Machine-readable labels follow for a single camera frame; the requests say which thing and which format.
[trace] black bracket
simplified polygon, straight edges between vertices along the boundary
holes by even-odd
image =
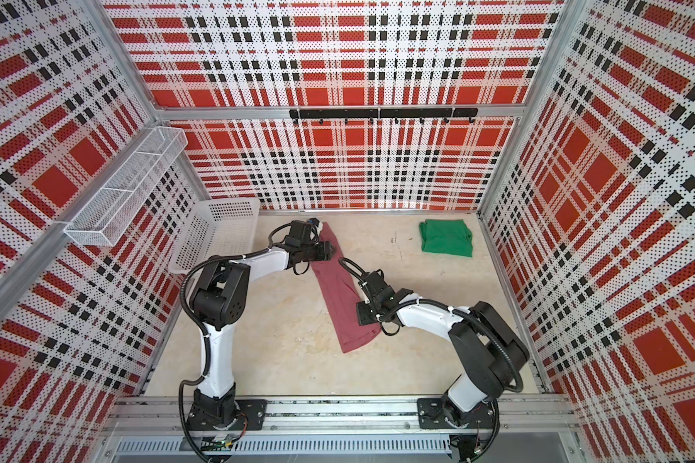
[[[188,428],[191,431],[241,431],[247,417],[247,429],[259,431],[265,419],[268,401],[263,399],[235,399],[235,386],[223,397],[209,397],[196,389],[193,405],[188,413]]]
[[[448,413],[446,399],[417,399],[417,417],[420,429],[457,429],[445,421]],[[472,411],[465,414],[464,429],[491,429],[494,426],[494,417],[489,414],[491,407],[479,402]]]
[[[469,120],[479,113],[477,107],[385,107],[355,109],[297,109],[289,110],[289,116],[294,120],[299,119],[368,119],[368,118],[467,118]]]
[[[430,118],[430,117],[452,117],[453,108],[426,107],[426,108],[382,108],[381,118]]]
[[[263,399],[237,399],[236,403],[239,405],[241,412],[247,415],[247,430],[260,431],[262,429],[262,421],[265,419],[265,408],[268,406],[268,401]],[[194,413],[194,415],[188,415],[188,428],[191,431],[221,431],[214,428],[215,425],[218,426],[213,422],[215,420],[212,420],[205,414]],[[244,420],[239,417],[227,431],[242,431],[243,427]]]

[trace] perforated panel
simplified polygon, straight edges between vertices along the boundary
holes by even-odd
[[[212,197],[267,209],[475,209],[513,118],[180,121]]]
[[[103,0],[160,106],[520,103],[563,0]]]
[[[601,461],[695,461],[695,2],[590,2],[489,225]]]
[[[194,202],[173,166],[116,246],[69,245],[0,324],[0,461],[83,461],[115,398],[138,390]]]
[[[0,2],[0,276],[146,122],[82,3]]]

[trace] green cloth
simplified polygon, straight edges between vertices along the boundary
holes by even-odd
[[[419,224],[422,250],[426,253],[472,257],[471,230],[463,220],[425,220]]]

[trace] cable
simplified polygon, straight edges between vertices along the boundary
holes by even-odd
[[[297,273],[297,266],[296,266],[296,264],[294,264],[294,265],[293,265],[293,274],[296,275],[296,276],[299,276],[299,275],[303,275],[304,273],[308,272],[308,271],[309,271],[309,264],[310,264],[310,263],[311,263],[311,262],[309,262],[309,261],[306,262],[306,269],[305,269],[303,272],[301,272],[301,273]]]
[[[273,245],[275,244],[275,243],[273,243],[273,235],[278,233],[278,231],[283,230],[284,228],[288,227],[289,225],[291,225],[291,224],[287,223],[286,225],[281,225],[280,227],[278,227],[275,230],[273,230],[272,232],[270,232],[270,235],[268,235],[268,249],[273,247]]]
[[[484,444],[484,447],[482,448],[481,452],[476,453],[475,450],[479,445],[479,431],[477,428],[476,443],[473,447],[474,448],[474,456],[473,456],[473,458],[468,458],[463,463],[472,463],[473,461],[476,461],[479,458],[481,458],[482,455],[484,455],[486,453],[486,451],[491,447],[492,443],[494,443],[494,440],[497,438],[497,434],[500,433],[500,405],[497,403],[496,399],[492,399],[490,402],[490,405],[491,405],[491,409],[492,409],[492,413],[493,413],[493,417],[494,417],[494,423],[493,423],[493,427],[491,430],[491,435],[489,436],[489,439],[486,441],[486,444]],[[454,438],[451,439],[451,446],[453,446],[455,448],[459,448],[458,444],[455,444],[455,442],[457,442],[461,439],[466,439],[466,436],[463,434],[458,435],[458,436],[454,436]]]
[[[190,431],[188,431],[188,426],[185,422],[185,411],[183,410],[183,392],[186,386],[198,386],[201,384],[206,376],[209,373],[209,369],[211,367],[211,343],[209,341],[209,332],[208,329],[206,329],[206,325],[203,323],[203,321],[199,320],[198,317],[195,316],[193,313],[193,310],[190,309],[190,306],[188,305],[187,301],[187,292],[188,292],[188,284],[190,283],[190,280],[193,279],[193,275],[204,268],[205,266],[217,262],[225,262],[225,261],[232,261],[232,260],[238,260],[238,259],[249,259],[250,257],[255,257],[257,255],[262,255],[267,253],[270,250],[269,247],[266,247],[265,249],[255,251],[254,253],[249,253],[249,254],[244,254],[244,255],[225,255],[225,256],[219,256],[219,257],[214,257],[211,259],[208,259],[204,262],[201,262],[200,264],[196,264],[192,269],[190,269],[190,272],[187,273],[185,278],[183,279],[183,283],[180,285],[180,294],[179,294],[179,300],[180,300],[180,305],[181,308],[183,309],[183,312],[185,312],[188,317],[193,320],[193,323],[195,323],[195,326],[198,327],[199,330],[201,330],[201,333],[203,335],[204,339],[204,369],[202,374],[196,379],[196,380],[189,380],[189,379],[184,379],[183,381],[180,382],[180,387],[178,388],[178,412],[180,414],[180,424],[183,428],[183,434],[185,435],[185,440],[188,442],[188,445],[193,449],[195,455],[198,456],[198,458],[202,459],[203,461],[208,461],[213,463],[214,461],[221,462],[221,461],[226,461],[224,459],[220,459],[219,456],[213,457],[213,456],[207,456],[205,453],[201,451],[201,449],[195,445],[195,442],[193,442],[193,438],[190,436]]]
[[[383,331],[386,336],[396,336],[398,334],[398,331],[402,328],[401,326],[397,325],[397,330],[393,333],[390,333],[384,328],[384,324],[382,321],[380,321],[379,323],[381,324],[381,331]]]
[[[358,282],[360,283],[360,287],[361,287],[361,289],[363,290],[363,293],[365,293],[366,297],[368,297],[368,305],[371,306],[371,310],[373,311],[373,313],[378,313],[379,310],[378,310],[378,308],[376,307],[375,302],[373,301],[373,292],[371,291],[371,287],[368,286],[368,282],[365,281],[365,276],[366,276],[368,273],[366,273],[366,271],[363,270],[363,269],[361,268],[360,265],[358,265],[358,264],[356,264],[355,262],[351,261],[351,260],[348,259],[347,257],[341,257],[340,259],[337,260],[337,262],[339,262],[340,266],[341,266],[342,268],[344,268],[345,270],[347,270],[348,273],[350,273],[352,276],[356,277],[356,279],[357,279]],[[357,272],[355,272],[352,268],[348,267],[348,264],[350,264],[350,265],[352,265],[353,267],[355,267],[355,268],[360,272],[360,274],[358,274]],[[376,272],[379,273],[379,274],[381,275],[381,278],[384,277],[383,271],[377,270]],[[379,323],[380,323],[380,326],[381,326],[381,331],[382,331],[386,336],[396,336],[396,335],[398,334],[398,331],[402,328],[402,326],[401,326],[401,325],[397,325],[397,330],[394,331],[393,333],[390,333],[389,331],[387,331],[387,330],[384,328],[384,324],[383,324],[384,321],[389,321],[389,318],[390,318],[390,317],[388,317],[388,318],[387,318],[387,317],[380,317],[380,318],[379,318]]]
[[[472,317],[471,314],[468,314],[463,310],[454,309],[453,314],[471,323],[473,325],[473,328],[478,333],[482,333],[482,335],[489,338],[489,341],[492,343],[492,345],[500,351],[500,354],[502,355],[502,360],[504,360],[507,366],[509,367],[510,372],[512,373],[512,379],[515,381],[515,385],[513,387],[506,386],[505,390],[509,390],[514,393],[522,392],[522,377],[520,376],[520,372],[515,367],[515,364],[512,362],[512,358],[510,358],[509,354],[507,354],[507,350],[505,350],[505,347],[502,346],[500,340],[496,336],[494,336],[494,333],[492,333],[489,328],[486,328],[486,325],[484,325],[481,321]]]
[[[415,304],[429,304],[429,305],[434,305],[435,307],[441,308],[443,310],[447,310],[448,306],[445,305],[442,302],[434,301],[432,299],[412,299],[411,301],[406,301],[402,302],[401,304],[397,305],[395,308],[391,309],[379,319],[379,321],[388,321],[394,314],[396,314],[400,309],[403,309],[405,307],[409,307],[411,305]]]

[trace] white plastic basket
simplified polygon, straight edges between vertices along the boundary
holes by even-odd
[[[199,201],[178,236],[170,273],[188,273],[212,255],[249,253],[255,238],[260,201],[227,198]]]
[[[183,129],[142,131],[144,140],[65,227],[79,245],[115,246],[188,143]]]

